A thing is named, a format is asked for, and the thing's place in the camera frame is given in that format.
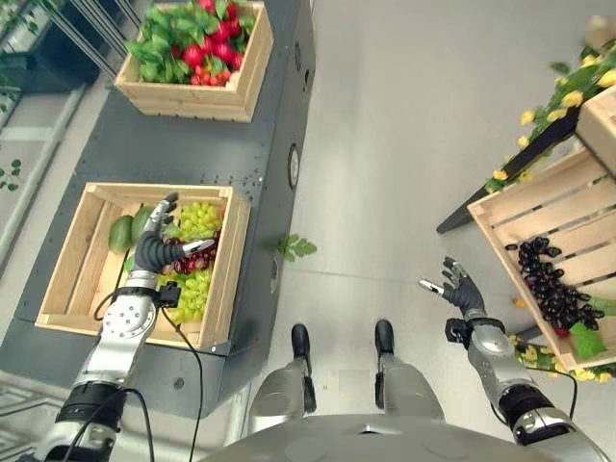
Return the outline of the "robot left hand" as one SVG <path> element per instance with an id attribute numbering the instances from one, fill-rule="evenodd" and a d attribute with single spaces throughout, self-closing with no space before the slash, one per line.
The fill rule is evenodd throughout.
<path id="1" fill-rule="evenodd" d="M 134 256 L 134 270 L 161 273 L 163 268 L 182 258 L 209 249 L 216 241 L 213 239 L 197 240 L 187 244 L 166 244 L 162 229 L 170 224 L 170 213 L 176 208 L 178 192 L 170 192 L 160 200 L 148 216 L 140 234 Z"/>

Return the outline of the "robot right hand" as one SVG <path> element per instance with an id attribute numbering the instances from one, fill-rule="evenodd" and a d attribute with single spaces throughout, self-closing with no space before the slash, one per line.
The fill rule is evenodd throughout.
<path id="1" fill-rule="evenodd" d="M 443 267 L 442 274 L 446 281 L 442 285 L 427 279 L 420 279 L 419 285 L 458 308 L 465 320 L 484 317 L 486 312 L 482 294 L 463 266 L 446 256 Z"/>

